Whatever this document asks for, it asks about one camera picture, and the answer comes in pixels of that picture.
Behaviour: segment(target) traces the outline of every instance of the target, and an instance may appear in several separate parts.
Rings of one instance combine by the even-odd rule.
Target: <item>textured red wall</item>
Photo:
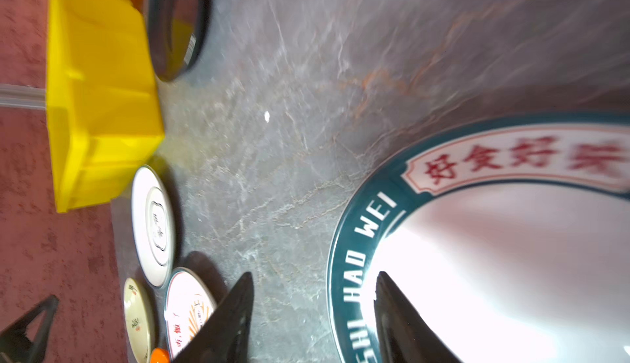
[[[48,0],[0,0],[0,83],[44,87]]]
[[[45,113],[0,107],[0,330],[50,294],[46,362],[127,361],[110,207],[57,214]]]
[[[45,86],[47,20],[48,0],[0,0],[0,83]]]

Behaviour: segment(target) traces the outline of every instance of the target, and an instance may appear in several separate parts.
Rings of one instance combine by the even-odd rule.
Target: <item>plate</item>
[[[138,363],[149,363],[154,343],[153,315],[144,289],[132,278],[125,281],[123,307],[131,351]]]
[[[134,177],[131,216],[142,271],[151,285],[160,288],[173,268],[175,225],[166,189],[146,165]]]
[[[171,360],[199,332],[216,308],[203,281],[191,270],[178,267],[168,283],[164,319]]]
[[[463,362],[630,359],[630,117],[554,114],[437,134],[349,202],[327,269],[342,362],[380,362],[386,271]]]
[[[168,82],[193,67],[208,27],[209,0],[147,0],[151,62]]]

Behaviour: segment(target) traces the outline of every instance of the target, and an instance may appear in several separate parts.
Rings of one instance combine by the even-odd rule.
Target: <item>marble countertop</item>
[[[326,262],[363,179],[457,124],[538,110],[628,111],[628,7],[212,0],[196,67],[159,84],[166,139],[149,164],[174,205],[176,265],[201,273],[217,299],[253,273],[251,362],[338,362]],[[128,192],[112,202],[112,217],[122,288],[126,277],[142,279]],[[154,297],[161,313],[164,290]]]

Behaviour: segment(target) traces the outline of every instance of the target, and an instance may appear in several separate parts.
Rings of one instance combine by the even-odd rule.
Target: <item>yellow plastic bin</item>
[[[50,0],[46,114],[58,212],[120,195],[164,128],[129,0]]]

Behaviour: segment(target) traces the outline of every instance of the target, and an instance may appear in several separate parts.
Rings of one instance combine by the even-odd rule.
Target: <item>orange lid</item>
[[[168,352],[162,348],[155,348],[151,353],[151,363],[170,363]]]

